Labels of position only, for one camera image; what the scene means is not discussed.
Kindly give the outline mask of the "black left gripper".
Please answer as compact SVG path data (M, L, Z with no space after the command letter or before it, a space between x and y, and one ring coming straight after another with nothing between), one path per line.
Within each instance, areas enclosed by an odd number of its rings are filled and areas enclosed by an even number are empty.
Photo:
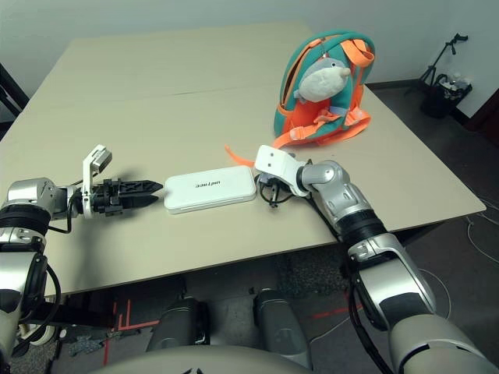
M163 185L151 180L122 182L120 179L105 179L92 189L92 209L94 213L106 217L119 215L123 208L143 208L158 201L157 196L129 196L120 199L119 194L153 194Z

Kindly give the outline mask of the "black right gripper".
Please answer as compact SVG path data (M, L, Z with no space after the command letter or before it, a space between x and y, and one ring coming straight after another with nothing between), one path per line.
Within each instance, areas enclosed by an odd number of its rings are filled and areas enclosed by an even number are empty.
M260 190L272 189L273 187L276 187L280 192L287 194L291 193L290 188L283 181L276 178L268 178L263 175L257 175L256 184Z

